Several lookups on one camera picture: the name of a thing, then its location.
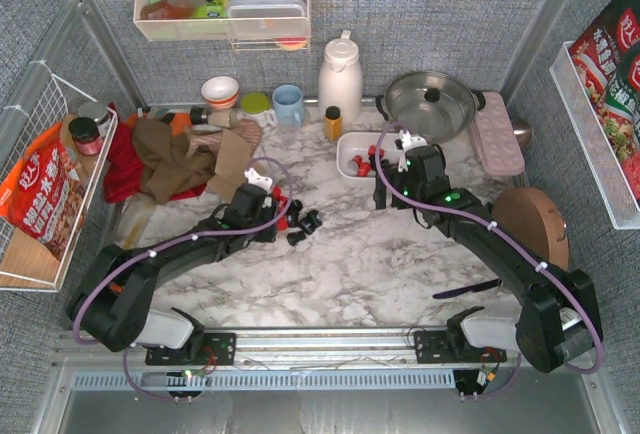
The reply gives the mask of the brown cloth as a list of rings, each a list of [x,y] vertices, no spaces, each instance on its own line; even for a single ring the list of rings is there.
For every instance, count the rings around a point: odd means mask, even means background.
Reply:
[[[216,156],[210,150],[188,156],[187,135],[173,136],[171,127],[158,120],[138,119],[132,145],[144,165],[140,188],[159,205],[214,177]]]

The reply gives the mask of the red capsule number two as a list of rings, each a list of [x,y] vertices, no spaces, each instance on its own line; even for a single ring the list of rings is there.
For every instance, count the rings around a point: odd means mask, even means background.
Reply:
[[[362,163],[358,167],[357,176],[367,177],[370,171],[371,171],[371,165],[369,163]]]

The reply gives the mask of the brown cardboard piece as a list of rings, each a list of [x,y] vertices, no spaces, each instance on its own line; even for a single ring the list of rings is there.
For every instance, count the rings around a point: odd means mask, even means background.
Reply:
[[[230,201],[237,188],[246,181],[244,171],[252,157],[249,142],[230,130],[224,131],[216,155],[214,175],[207,182],[206,191]]]

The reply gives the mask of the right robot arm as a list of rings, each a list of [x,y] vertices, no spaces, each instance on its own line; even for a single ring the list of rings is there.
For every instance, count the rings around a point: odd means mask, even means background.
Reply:
[[[538,371],[570,368],[573,359],[595,353],[587,373],[605,359],[603,329],[593,281],[584,271],[548,264],[503,231],[489,208],[465,188],[451,186],[439,146],[406,150],[406,163],[373,157],[376,181],[389,195],[422,214],[429,227],[475,254],[516,297],[520,353]]]

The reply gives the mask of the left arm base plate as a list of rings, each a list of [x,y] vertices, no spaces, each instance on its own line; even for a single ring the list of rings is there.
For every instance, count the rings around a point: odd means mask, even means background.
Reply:
[[[148,348],[147,366],[231,366],[234,364],[237,336],[231,332],[205,332],[200,343],[188,342],[183,348]]]

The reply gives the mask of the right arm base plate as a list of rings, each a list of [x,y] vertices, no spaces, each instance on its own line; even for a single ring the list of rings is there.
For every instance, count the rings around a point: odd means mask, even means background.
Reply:
[[[498,364],[507,360],[504,350],[473,347],[445,330],[416,330],[412,337],[418,364]]]

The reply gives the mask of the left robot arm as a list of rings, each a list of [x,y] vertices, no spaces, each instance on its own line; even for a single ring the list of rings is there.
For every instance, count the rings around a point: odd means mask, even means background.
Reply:
[[[156,289],[253,242],[274,241],[276,213],[267,190],[244,183],[230,203],[182,235],[146,248],[103,248],[67,307],[74,338],[80,344],[99,342],[112,352],[139,344],[193,357],[202,344],[201,324],[179,309],[152,310]]]

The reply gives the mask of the white plastic storage basket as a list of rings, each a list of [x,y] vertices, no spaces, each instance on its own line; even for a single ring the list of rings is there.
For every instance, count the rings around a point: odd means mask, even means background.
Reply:
[[[380,132],[349,132],[337,143],[336,167],[343,183],[349,187],[375,187],[374,162],[369,151],[376,147]]]

